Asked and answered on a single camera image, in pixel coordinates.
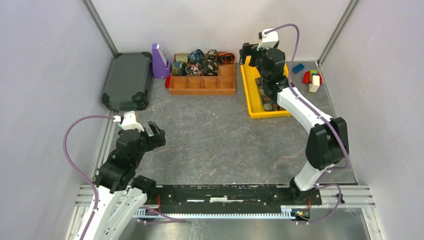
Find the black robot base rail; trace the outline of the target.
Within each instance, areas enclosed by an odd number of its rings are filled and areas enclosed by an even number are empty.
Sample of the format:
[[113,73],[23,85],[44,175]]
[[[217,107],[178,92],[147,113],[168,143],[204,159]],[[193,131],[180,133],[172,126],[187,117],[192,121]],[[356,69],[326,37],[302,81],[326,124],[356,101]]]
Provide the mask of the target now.
[[277,214],[282,206],[322,203],[319,190],[294,193],[285,184],[164,184],[152,189],[146,201],[163,214]]

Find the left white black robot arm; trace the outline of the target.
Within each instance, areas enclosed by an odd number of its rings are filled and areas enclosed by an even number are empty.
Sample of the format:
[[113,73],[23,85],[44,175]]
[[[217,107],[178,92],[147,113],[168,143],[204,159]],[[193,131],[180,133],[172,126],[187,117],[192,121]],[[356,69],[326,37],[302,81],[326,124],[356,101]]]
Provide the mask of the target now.
[[148,125],[152,134],[140,125],[120,130],[115,150],[94,180],[93,211],[84,218],[75,239],[117,240],[136,211],[156,200],[156,181],[136,175],[144,154],[166,144],[165,131],[153,121]]

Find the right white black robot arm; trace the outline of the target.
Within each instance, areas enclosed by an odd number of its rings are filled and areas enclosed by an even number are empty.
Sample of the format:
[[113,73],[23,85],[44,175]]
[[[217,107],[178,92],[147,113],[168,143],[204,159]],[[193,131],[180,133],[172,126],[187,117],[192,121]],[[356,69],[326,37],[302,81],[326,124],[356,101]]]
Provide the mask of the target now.
[[262,105],[271,110],[285,109],[308,133],[306,163],[290,181],[285,194],[293,203],[302,204],[323,173],[348,157],[347,123],[342,117],[333,118],[322,112],[301,95],[284,70],[286,55],[277,47],[244,43],[239,53],[240,64],[247,64],[259,74],[255,83]]

